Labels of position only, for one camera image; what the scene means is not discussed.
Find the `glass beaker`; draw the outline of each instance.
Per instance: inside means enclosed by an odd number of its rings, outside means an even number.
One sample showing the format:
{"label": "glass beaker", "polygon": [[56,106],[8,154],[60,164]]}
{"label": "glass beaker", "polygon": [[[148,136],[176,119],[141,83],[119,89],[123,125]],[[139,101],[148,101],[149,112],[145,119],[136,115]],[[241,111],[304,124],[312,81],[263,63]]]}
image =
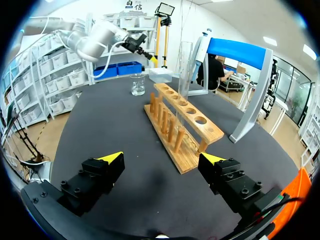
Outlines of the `glass beaker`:
{"label": "glass beaker", "polygon": [[131,93],[134,96],[141,96],[145,94],[145,74],[133,74],[130,76],[132,79]]}

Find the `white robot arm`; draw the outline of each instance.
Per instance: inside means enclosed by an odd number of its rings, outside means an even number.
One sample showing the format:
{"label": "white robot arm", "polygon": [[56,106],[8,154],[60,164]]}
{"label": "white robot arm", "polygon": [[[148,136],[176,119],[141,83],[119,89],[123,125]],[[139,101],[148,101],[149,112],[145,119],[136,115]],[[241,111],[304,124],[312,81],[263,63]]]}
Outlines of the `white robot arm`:
{"label": "white robot arm", "polygon": [[18,39],[9,55],[16,56],[20,50],[22,36],[53,33],[59,36],[62,43],[76,52],[81,58],[90,62],[97,62],[105,50],[106,45],[121,42],[121,46],[132,53],[144,55],[147,59],[156,62],[156,58],[145,52],[140,45],[145,41],[146,35],[141,34],[134,39],[120,27],[108,21],[96,23],[89,35],[75,30],[76,22],[65,21],[60,17],[30,17],[24,30],[18,34]]}

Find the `person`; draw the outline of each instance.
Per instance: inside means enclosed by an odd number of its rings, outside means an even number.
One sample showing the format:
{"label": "person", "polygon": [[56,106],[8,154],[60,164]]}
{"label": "person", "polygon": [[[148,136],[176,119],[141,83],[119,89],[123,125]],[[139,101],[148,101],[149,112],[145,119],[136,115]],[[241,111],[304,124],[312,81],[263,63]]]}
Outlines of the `person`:
{"label": "person", "polygon": [[[226,75],[224,72],[224,67],[221,62],[219,62],[216,59],[216,55],[208,53],[208,72],[209,72],[209,79],[208,79],[208,89],[209,90],[216,90],[219,86],[219,79],[221,82],[225,82],[232,74],[234,74],[233,71],[229,71]],[[204,86],[204,65],[201,64],[199,71],[198,71],[198,77],[196,79],[196,82]]]}

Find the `round black tabletop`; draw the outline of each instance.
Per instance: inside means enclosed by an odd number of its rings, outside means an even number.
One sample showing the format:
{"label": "round black tabletop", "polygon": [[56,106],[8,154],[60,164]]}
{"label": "round black tabletop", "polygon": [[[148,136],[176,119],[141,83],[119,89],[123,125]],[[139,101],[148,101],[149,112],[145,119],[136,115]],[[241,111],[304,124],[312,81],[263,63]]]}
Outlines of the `round black tabletop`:
{"label": "round black tabletop", "polygon": [[[178,90],[177,80],[168,85]],[[64,126],[51,183],[60,189],[60,182],[74,176],[86,159],[123,151],[124,172],[111,193],[82,216],[84,220],[146,237],[161,231],[170,237],[208,240],[232,232],[240,216],[221,195],[211,192],[197,169],[179,173],[149,121],[144,105],[156,92],[153,82],[145,80],[142,96],[133,96],[131,86],[130,78],[124,77],[83,89]],[[207,153],[239,161],[250,178],[263,183],[264,192],[273,186],[284,188],[297,175],[288,154],[258,124],[236,144],[229,140],[243,115],[235,106],[211,92],[188,100],[225,133]]]}

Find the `cardboard box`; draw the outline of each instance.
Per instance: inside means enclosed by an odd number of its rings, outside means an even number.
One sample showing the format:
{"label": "cardboard box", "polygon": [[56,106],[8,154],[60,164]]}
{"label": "cardboard box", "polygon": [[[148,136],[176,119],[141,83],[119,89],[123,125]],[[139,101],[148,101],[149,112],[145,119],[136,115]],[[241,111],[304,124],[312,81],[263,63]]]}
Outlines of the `cardboard box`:
{"label": "cardboard box", "polygon": [[218,56],[217,60],[222,63],[222,64],[225,64],[225,57],[224,56]]}
{"label": "cardboard box", "polygon": [[246,69],[240,65],[236,68],[236,73],[237,74],[246,74]]}

